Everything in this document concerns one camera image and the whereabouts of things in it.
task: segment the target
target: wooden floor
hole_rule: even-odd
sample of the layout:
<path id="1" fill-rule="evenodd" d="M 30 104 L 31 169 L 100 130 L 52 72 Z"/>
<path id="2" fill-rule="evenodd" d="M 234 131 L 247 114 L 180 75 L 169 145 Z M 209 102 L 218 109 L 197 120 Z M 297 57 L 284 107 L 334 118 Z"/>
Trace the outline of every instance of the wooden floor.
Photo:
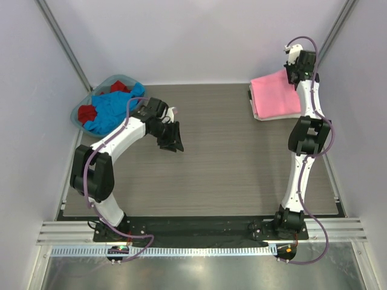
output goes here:
<path id="1" fill-rule="evenodd" d="M 273 214 L 290 173 L 288 136 L 296 122 L 253 118 L 248 85 L 149 86 L 149 95 L 178 108 L 183 153 L 160 150 L 146 136 L 114 164 L 114 196 L 130 216 Z M 83 136 L 82 144 L 96 140 Z M 336 214 L 322 159 L 312 167 L 306 205 Z M 65 216 L 90 216 L 72 188 Z"/>

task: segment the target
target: laundry basket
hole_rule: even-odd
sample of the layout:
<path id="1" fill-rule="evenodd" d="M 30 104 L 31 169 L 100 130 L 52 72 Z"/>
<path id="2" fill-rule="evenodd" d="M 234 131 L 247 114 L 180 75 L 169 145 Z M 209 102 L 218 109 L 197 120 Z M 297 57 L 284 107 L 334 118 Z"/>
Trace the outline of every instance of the laundry basket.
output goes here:
<path id="1" fill-rule="evenodd" d="M 73 111 L 71 112 L 71 115 L 70 115 L 70 119 L 71 121 L 74 123 L 74 125 L 76 127 L 78 127 L 80 130 L 83 131 L 83 133 L 89 135 L 89 136 L 92 136 L 92 137 L 96 137 L 96 138 L 103 138 L 106 135 L 99 135 L 99 134 L 94 134 L 88 130 L 86 130 L 83 126 L 82 126 L 82 123 L 80 121 L 78 121 L 78 109 L 79 107 L 81 107 L 82 105 L 91 105 L 91 96 L 92 95 L 100 95 L 101 93 L 105 93 L 105 94 L 109 94 L 110 93 L 110 87 L 111 85 L 113 85 L 116 81 L 120 81 L 122 82 L 124 85 L 126 85 L 126 87 L 128 89 L 132 89 L 134 87 L 134 85 L 137 83 L 136 80 L 130 78 L 130 77 L 127 77 L 127 76 L 124 76 L 124 75 L 121 75 L 121 74 L 117 74 L 115 76 L 111 76 L 110 78 L 106 79 L 105 81 L 103 81 L 98 87 L 96 87 L 90 94 L 87 95 L 86 98 L 84 98 L 74 109 Z M 137 106 L 135 107 L 135 110 L 137 110 L 143 103 L 144 101 L 143 100 L 140 100 L 138 103 L 137 103 Z"/>

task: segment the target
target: black bracket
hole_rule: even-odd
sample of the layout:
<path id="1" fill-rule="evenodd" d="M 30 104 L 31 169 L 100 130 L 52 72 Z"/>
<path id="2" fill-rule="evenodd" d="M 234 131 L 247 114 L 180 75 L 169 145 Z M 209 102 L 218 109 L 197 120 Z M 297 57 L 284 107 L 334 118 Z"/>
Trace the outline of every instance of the black bracket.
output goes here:
<path id="1" fill-rule="evenodd" d="M 288 83 L 297 88 L 299 82 L 311 80 L 313 77 L 314 64 L 316 63 L 316 53 L 314 51 L 301 50 L 300 55 L 294 64 L 286 62 L 286 73 Z M 316 82 L 319 83 L 319 75 L 316 75 Z"/>
<path id="2" fill-rule="evenodd" d="M 122 261 L 123 257 L 127 255 L 129 251 L 128 246 L 112 246 L 110 249 L 108 249 L 108 254 L 115 255 L 114 257 L 106 257 L 109 261 L 115 262 L 115 261 Z"/>
<path id="3" fill-rule="evenodd" d="M 87 159 L 92 154 L 91 147 L 80 145 L 75 150 L 71 168 L 70 186 L 83 195 L 83 170 Z M 97 202 L 104 201 L 114 188 L 113 163 L 107 153 L 97 153 L 91 161 L 94 169 L 88 169 L 87 189 L 89 196 Z"/>
<path id="4" fill-rule="evenodd" d="M 279 208 L 271 221 L 254 221 L 249 230 L 254 240 L 266 242 L 270 240 L 308 240 L 308 230 L 304 222 L 304 213 L 295 213 L 288 208 Z M 296 246 L 288 243 L 277 244 L 277 257 L 291 260 L 297 253 Z"/>
<path id="5" fill-rule="evenodd" d="M 121 222 L 116 226 L 116 229 L 121 233 L 127 233 L 134 236 L 141 236 L 145 233 L 145 226 L 140 228 L 134 228 L 131 226 L 130 219 L 124 214 Z M 123 237 L 110 229 L 109 226 L 105 225 L 103 222 L 96 223 L 96 228 L 94 230 L 93 242 L 129 242 L 130 239 Z"/>
<path id="6" fill-rule="evenodd" d="M 315 134 L 311 134 L 310 129 L 314 130 Z M 297 155 L 320 153 L 330 130 L 328 123 L 321 119 L 301 116 L 290 133 L 288 149 Z"/>
<path id="7" fill-rule="evenodd" d="M 146 106 L 133 113 L 133 117 L 146 124 L 146 133 L 157 138 L 157 145 L 160 149 L 183 152 L 184 147 L 181 143 L 179 122 L 163 122 L 161 118 L 167 110 L 168 105 L 165 102 L 157 98 L 151 98 Z"/>

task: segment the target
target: pink towel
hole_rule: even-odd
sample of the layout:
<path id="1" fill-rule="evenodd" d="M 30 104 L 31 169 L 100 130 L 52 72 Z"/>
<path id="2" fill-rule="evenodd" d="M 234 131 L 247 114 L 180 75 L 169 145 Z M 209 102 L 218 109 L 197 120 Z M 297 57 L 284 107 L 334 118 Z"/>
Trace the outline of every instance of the pink towel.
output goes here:
<path id="1" fill-rule="evenodd" d="M 250 87 L 253 113 L 260 119 L 300 114 L 300 100 L 286 69 L 252 80 Z"/>

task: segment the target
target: purple cable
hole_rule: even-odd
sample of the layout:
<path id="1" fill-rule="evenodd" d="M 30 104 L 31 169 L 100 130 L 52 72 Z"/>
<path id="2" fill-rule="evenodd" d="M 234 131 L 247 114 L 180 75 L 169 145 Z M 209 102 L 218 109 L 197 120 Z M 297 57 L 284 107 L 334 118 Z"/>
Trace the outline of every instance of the purple cable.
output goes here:
<path id="1" fill-rule="evenodd" d="M 85 168 L 83 170 L 83 193 L 85 195 L 85 199 L 86 199 L 86 204 L 88 206 L 88 208 L 93 208 L 94 211 L 96 212 L 96 214 L 98 215 L 98 217 L 100 218 L 100 220 L 106 224 L 113 232 L 123 236 L 123 237 L 130 237 L 131 239 L 147 239 L 147 238 L 151 238 L 151 240 L 149 241 L 149 243 L 141 249 L 141 251 L 139 251 L 137 254 L 131 256 L 131 257 L 128 257 L 126 259 L 123 259 L 121 262 L 124 263 L 124 262 L 129 262 L 129 261 L 132 261 L 134 259 L 136 259 L 140 254 L 142 254 L 146 249 L 148 249 L 153 241 L 154 241 L 154 235 L 153 234 L 146 234 L 144 236 L 133 236 L 133 235 L 130 235 L 130 234 L 125 234 L 125 233 L 121 233 L 119 230 L 117 230 L 115 227 L 113 227 L 108 221 L 106 221 L 103 216 L 99 213 L 99 211 L 96 209 L 96 207 L 94 207 L 90 201 L 89 201 L 89 193 L 88 193 L 88 187 L 87 187 L 87 174 L 88 174 L 88 169 L 89 169 L 89 166 L 90 166 L 90 163 L 91 163 L 91 160 L 93 160 L 93 158 L 95 157 L 95 155 L 97 155 L 97 153 L 99 152 L 99 150 L 101 150 L 103 147 L 105 147 L 107 144 L 109 144 L 109 142 L 111 142 L 115 137 L 117 137 L 118 135 L 121 134 L 122 131 L 125 130 L 125 127 L 128 125 L 129 123 L 129 115 L 130 115 L 130 109 L 129 109 L 129 105 L 132 101 L 134 100 L 147 100 L 147 98 L 142 98 L 142 97 L 136 97 L 136 98 L 131 98 L 127 104 L 126 104 L 126 118 L 125 118 L 125 123 L 124 125 L 122 125 L 122 127 L 115 133 L 113 134 L 110 138 L 108 138 L 104 143 L 102 143 L 100 146 L 98 146 L 93 152 L 92 154 L 89 156 L 89 158 L 87 159 L 86 161 L 86 164 L 85 164 Z"/>
<path id="2" fill-rule="evenodd" d="M 315 263 L 317 261 L 320 261 L 323 258 L 323 256 L 327 253 L 327 251 L 329 249 L 329 238 L 328 238 L 328 233 L 327 233 L 326 229 L 324 228 L 324 226 L 322 225 L 322 223 L 318 220 L 318 218 L 316 218 L 313 214 L 311 214 L 311 212 L 305 206 L 304 200 L 302 199 L 302 196 L 301 196 L 302 175 L 304 174 L 305 167 L 307 165 L 307 163 L 306 163 L 307 159 L 309 157 L 310 158 L 315 158 L 315 157 L 319 157 L 319 156 L 322 156 L 322 155 L 326 154 L 331 149 L 331 147 L 333 145 L 333 141 L 334 141 L 334 137 L 335 137 L 336 133 L 334 131 L 333 125 L 330 122 L 330 120 L 325 118 L 322 114 L 320 114 L 317 111 L 316 104 L 314 102 L 314 83 L 315 83 L 315 79 L 316 79 L 316 75 L 317 75 L 317 64 L 319 62 L 319 51 L 317 49 L 317 45 L 316 45 L 315 41 L 312 38 L 310 38 L 308 36 L 299 36 L 299 37 L 296 37 L 296 38 L 292 39 L 291 41 L 289 41 L 287 46 L 289 46 L 292 42 L 294 42 L 295 40 L 298 40 L 298 39 L 307 39 L 307 40 L 309 40 L 312 43 L 312 45 L 314 47 L 314 50 L 316 52 L 316 65 L 313 68 L 312 84 L 311 84 L 311 90 L 310 90 L 312 108 L 313 108 L 313 112 L 317 116 L 319 116 L 324 122 L 326 122 L 329 125 L 329 127 L 330 127 L 330 129 L 332 131 L 331 141 L 329 142 L 328 147 L 324 151 L 321 151 L 320 153 L 313 154 L 313 155 L 307 155 L 305 157 L 304 162 L 303 162 L 302 167 L 301 167 L 300 176 L 298 178 L 298 184 L 297 184 L 298 197 L 299 197 L 301 206 L 304 209 L 304 212 L 306 212 L 306 214 L 309 215 L 309 217 L 314 219 L 314 221 L 318 223 L 318 225 L 321 227 L 321 230 L 324 232 L 324 236 L 325 236 L 325 249 L 323 250 L 323 252 L 321 253 L 321 255 L 319 257 L 317 257 L 317 258 L 315 258 L 315 259 L 313 259 L 311 261 L 307 261 L 307 262 L 297 262 L 297 261 L 289 261 L 289 260 L 285 260 L 285 259 L 280 259 L 283 262 L 294 264 L 294 265 L 309 265 L 309 264 Z"/>

